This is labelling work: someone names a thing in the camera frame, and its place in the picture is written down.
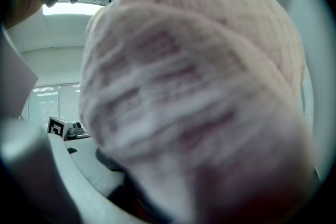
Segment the towel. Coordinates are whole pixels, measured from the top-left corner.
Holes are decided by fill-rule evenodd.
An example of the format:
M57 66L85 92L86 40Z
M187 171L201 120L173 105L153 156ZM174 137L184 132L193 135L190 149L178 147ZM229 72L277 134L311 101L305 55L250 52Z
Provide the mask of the towel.
M276 0L114 0L86 35L81 122L178 223L278 221L309 197L305 57Z

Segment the pink checkered fabric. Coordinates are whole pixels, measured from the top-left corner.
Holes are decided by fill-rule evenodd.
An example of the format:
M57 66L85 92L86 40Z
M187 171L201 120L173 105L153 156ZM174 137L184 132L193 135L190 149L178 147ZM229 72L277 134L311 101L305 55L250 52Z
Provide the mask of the pink checkered fabric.
M87 27L80 118L178 221L278 219L313 169L304 58L275 0L115 0Z

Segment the window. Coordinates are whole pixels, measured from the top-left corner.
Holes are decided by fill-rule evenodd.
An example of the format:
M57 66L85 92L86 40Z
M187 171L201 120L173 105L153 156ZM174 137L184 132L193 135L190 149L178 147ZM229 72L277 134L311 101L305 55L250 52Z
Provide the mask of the window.
M79 92L78 83L36 87L31 91L22 117L45 129L48 127L49 116L78 122Z

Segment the fluorescent light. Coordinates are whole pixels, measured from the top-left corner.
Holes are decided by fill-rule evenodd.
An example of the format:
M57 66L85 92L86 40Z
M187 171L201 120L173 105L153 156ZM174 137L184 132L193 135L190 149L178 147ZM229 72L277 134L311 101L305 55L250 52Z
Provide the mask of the fluorescent light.
M55 95L55 94L58 94L58 92L41 93L41 94L37 94L37 96L47 96L47 95Z
M35 88L32 89L33 92L42 92L42 91L50 91L53 90L54 87L44 87L44 88Z
M100 5L95 4L86 4L86 3L56 3L53 7L48 8L46 5L43 5L43 14L44 15L53 15L53 14L86 14L94 15L101 8Z

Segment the plaid cloth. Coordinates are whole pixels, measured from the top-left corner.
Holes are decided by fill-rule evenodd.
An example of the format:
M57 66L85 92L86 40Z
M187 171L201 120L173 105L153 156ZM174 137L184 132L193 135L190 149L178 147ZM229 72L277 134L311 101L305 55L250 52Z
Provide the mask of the plaid cloth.
M81 122L177 221L279 219L314 165L304 58L275 0L115 0L87 27Z

